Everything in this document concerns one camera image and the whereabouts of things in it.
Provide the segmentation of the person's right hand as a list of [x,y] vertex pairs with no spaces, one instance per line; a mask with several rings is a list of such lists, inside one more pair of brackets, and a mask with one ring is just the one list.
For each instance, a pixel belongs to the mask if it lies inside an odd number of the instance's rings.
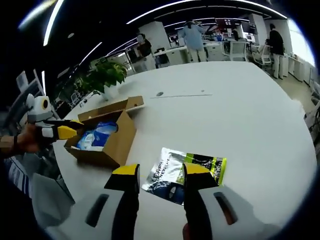
[[187,222],[182,228],[183,240],[200,240],[201,234],[195,222]]

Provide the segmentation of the person's left hand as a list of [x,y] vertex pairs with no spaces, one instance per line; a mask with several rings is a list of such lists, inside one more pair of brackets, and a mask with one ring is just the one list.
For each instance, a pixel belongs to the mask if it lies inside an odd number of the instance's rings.
[[41,128],[34,124],[26,124],[16,137],[16,147],[21,153],[36,153],[52,144],[51,138],[41,136]]

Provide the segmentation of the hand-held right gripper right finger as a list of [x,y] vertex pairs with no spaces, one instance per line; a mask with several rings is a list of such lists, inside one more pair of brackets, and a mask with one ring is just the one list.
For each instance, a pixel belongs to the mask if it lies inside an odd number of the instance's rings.
[[186,162],[183,171],[187,222],[198,225],[201,240],[269,240],[280,231],[260,221],[232,189],[219,186],[207,168]]

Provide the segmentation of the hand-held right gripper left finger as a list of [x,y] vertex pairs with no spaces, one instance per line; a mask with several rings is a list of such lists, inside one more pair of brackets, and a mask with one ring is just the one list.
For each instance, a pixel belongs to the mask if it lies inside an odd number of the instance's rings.
[[139,193],[140,165],[121,166],[104,188],[76,202],[66,220],[46,232],[53,240],[132,240]]

